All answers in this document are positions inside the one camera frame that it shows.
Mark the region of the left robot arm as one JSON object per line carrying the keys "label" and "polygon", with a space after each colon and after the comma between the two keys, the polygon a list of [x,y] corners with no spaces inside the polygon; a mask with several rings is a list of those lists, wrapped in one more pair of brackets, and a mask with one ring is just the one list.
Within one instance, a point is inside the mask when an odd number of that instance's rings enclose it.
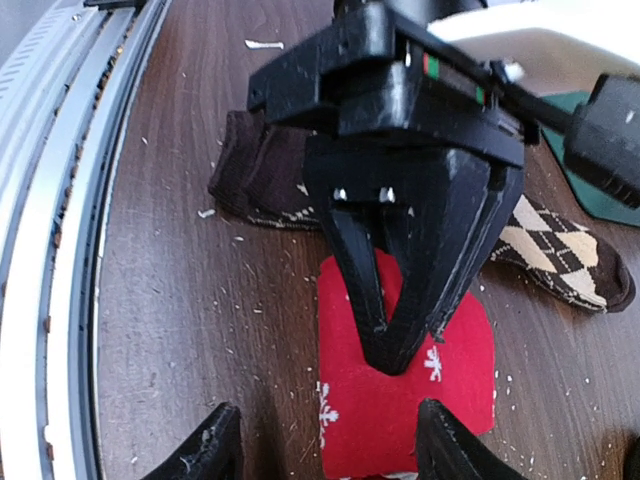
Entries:
{"label": "left robot arm", "polygon": [[311,131],[303,182],[366,361],[399,375],[439,338],[523,190],[524,149],[639,204],[639,7],[338,1],[253,73],[247,107]]}

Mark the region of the red snowflake sock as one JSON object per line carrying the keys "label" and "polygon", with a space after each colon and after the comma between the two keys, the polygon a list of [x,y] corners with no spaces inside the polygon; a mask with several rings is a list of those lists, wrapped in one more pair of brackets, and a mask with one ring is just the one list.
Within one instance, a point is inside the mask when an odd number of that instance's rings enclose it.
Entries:
{"label": "red snowflake sock", "polygon": [[441,343],[426,338],[405,373],[388,376],[364,358],[334,258],[318,287],[319,437],[329,479],[399,478],[417,471],[419,404],[442,402],[475,435],[495,420],[495,345],[482,304],[466,293]]}

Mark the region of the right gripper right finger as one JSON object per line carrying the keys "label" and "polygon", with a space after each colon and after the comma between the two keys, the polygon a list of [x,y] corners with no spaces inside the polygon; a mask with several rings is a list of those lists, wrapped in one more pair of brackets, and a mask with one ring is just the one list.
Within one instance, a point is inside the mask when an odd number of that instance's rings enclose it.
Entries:
{"label": "right gripper right finger", "polygon": [[435,399],[419,405],[415,456],[419,479],[524,479]]}

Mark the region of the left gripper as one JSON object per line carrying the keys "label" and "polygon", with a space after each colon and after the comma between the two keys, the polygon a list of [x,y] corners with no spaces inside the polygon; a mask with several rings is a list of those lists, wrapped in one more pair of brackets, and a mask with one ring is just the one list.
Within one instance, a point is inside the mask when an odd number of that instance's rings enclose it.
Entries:
{"label": "left gripper", "polygon": [[269,123],[409,147],[318,135],[303,162],[365,359],[387,375],[442,338],[521,196],[524,148],[540,139],[487,66],[426,31],[487,7],[336,1],[328,26],[249,78],[247,108]]}

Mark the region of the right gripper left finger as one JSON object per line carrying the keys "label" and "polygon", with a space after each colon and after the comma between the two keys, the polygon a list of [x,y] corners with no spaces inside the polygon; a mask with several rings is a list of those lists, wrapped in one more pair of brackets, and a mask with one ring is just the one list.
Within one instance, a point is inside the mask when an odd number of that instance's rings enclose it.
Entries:
{"label": "right gripper left finger", "polygon": [[143,480],[242,478],[241,412],[223,402]]}

